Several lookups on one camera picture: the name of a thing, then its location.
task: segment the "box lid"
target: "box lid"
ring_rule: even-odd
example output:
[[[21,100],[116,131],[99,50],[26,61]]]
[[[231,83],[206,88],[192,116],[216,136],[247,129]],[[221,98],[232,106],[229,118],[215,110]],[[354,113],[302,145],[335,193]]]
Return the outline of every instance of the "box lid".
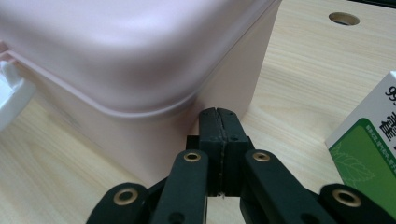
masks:
[[[194,95],[273,2],[0,0],[0,39],[102,111],[150,113]]]

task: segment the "wooden table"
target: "wooden table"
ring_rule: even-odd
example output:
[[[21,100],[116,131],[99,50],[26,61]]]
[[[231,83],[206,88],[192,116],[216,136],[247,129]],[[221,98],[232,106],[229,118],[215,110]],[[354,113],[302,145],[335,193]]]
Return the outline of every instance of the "wooden table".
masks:
[[[360,23],[329,20],[341,11]],[[396,69],[396,10],[342,0],[284,0],[251,106],[256,148],[315,192],[341,182],[324,140]],[[33,100],[0,133],[0,223],[84,223],[107,190],[137,182]],[[244,223],[236,198],[210,199],[207,223]]]

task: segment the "pink plastic box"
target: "pink plastic box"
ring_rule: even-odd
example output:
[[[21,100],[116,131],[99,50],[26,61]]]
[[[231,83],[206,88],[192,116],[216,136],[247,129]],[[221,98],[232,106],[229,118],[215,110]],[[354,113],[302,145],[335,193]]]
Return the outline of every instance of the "pink plastic box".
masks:
[[[280,0],[0,0],[0,60],[148,185],[198,113],[247,110]]]

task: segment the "green label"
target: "green label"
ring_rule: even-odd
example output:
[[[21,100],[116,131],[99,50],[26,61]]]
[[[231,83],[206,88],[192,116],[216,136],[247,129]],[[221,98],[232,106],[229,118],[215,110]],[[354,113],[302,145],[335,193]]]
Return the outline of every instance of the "green label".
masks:
[[[396,218],[396,159],[370,120],[358,120],[330,153],[346,185]]]

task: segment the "white object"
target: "white object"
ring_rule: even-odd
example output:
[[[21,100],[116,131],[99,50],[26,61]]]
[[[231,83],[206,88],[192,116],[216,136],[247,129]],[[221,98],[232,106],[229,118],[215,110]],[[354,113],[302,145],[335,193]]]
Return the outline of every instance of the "white object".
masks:
[[[0,39],[47,108],[148,185],[199,111],[248,109],[279,0],[0,0]]]
[[[35,85],[22,78],[12,63],[0,62],[0,131],[26,107],[35,93]]]

